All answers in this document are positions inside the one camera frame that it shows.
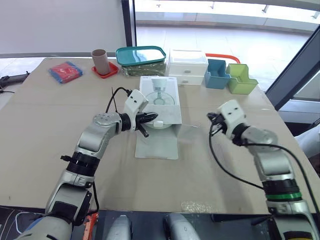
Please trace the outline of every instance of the red handle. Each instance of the red handle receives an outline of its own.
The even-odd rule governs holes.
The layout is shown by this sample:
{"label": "red handle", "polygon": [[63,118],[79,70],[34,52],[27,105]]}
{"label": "red handle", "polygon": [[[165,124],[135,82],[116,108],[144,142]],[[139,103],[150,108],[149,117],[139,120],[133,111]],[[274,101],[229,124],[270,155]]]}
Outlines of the red handle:
{"label": "red handle", "polygon": [[224,55],[224,54],[216,54],[216,53],[206,53],[205,54],[207,57],[216,57],[216,58],[223,58],[223,59],[232,59],[235,60],[237,64],[240,64],[240,60],[235,57],[235,56],[231,56],[231,55]]}

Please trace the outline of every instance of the brown cup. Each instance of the brown cup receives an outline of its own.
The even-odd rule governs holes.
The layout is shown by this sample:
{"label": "brown cup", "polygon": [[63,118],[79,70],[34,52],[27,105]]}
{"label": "brown cup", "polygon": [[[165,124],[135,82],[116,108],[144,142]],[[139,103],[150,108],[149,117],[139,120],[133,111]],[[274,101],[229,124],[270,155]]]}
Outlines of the brown cup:
{"label": "brown cup", "polygon": [[107,75],[110,73],[110,67],[108,62],[108,56],[105,50],[96,49],[91,52],[92,60],[96,71],[101,75]]}

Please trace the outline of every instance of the green ring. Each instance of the green ring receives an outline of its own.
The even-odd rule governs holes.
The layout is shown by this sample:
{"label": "green ring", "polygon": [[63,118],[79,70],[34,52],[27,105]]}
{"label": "green ring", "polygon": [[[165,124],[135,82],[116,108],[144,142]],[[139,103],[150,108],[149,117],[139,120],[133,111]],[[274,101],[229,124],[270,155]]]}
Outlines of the green ring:
{"label": "green ring", "polygon": [[289,193],[289,194],[276,194],[276,195],[265,195],[267,199],[272,200],[283,200],[283,199],[296,199],[302,197],[301,192]]}

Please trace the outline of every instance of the white plastic drawer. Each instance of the white plastic drawer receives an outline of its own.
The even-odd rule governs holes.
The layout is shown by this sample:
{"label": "white plastic drawer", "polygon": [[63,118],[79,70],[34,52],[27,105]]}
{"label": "white plastic drawer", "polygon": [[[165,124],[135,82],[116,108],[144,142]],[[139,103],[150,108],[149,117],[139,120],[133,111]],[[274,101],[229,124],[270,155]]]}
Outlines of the white plastic drawer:
{"label": "white plastic drawer", "polygon": [[169,63],[168,75],[204,76],[207,65],[172,65]]}
{"label": "white plastic drawer", "polygon": [[172,75],[171,77],[176,77],[178,85],[201,85],[204,76],[188,76],[188,75]]}

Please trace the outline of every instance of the white box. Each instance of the white box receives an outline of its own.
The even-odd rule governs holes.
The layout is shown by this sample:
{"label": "white box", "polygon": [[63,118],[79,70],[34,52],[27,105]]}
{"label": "white box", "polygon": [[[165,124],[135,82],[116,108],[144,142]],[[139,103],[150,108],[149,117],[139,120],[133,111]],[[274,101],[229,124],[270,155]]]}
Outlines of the white box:
{"label": "white box", "polygon": [[[164,93],[169,94],[174,103],[156,105],[149,101],[145,106],[143,112],[155,112],[158,117],[143,124],[143,127],[149,133],[149,137],[145,138],[141,133],[137,133],[135,157],[176,160],[179,158],[178,134],[182,124],[177,79],[168,76],[142,76],[140,78],[140,91],[147,98],[149,94],[155,91],[153,79],[166,80]],[[155,128],[157,122],[162,123],[162,129]]]}
{"label": "white box", "polygon": [[208,60],[203,51],[170,50],[167,75],[176,77],[179,85],[201,85],[207,68]]}

